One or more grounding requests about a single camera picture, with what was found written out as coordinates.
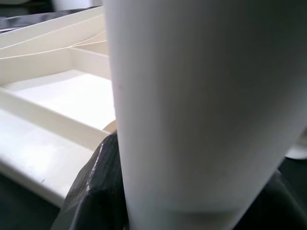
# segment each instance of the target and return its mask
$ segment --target white plastic tray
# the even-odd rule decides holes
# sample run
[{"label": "white plastic tray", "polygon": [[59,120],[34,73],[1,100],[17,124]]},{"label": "white plastic tray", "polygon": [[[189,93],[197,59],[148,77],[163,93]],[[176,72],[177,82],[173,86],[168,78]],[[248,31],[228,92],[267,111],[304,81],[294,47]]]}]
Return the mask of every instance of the white plastic tray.
[{"label": "white plastic tray", "polygon": [[116,129],[102,12],[13,31],[26,40],[0,48],[0,172],[59,207]]}]

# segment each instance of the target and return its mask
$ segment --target white tray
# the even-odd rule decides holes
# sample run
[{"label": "white tray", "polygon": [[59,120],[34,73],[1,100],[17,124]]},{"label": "white tray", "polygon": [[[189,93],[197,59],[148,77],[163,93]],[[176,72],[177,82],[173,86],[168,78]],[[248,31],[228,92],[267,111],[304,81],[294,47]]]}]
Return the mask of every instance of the white tray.
[{"label": "white tray", "polygon": [[34,37],[17,30],[27,40],[0,48],[0,172],[59,207],[116,129],[103,8],[88,11],[55,19],[63,28],[37,24]]}]

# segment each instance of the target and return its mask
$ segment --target white plastic tube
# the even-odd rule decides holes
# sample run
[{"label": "white plastic tube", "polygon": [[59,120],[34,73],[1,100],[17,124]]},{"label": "white plastic tube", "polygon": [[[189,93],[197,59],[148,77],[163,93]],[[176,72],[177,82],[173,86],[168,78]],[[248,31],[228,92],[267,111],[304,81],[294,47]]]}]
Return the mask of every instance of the white plastic tube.
[{"label": "white plastic tube", "polygon": [[272,2],[105,0],[131,230],[231,229],[303,131],[306,8]]}]

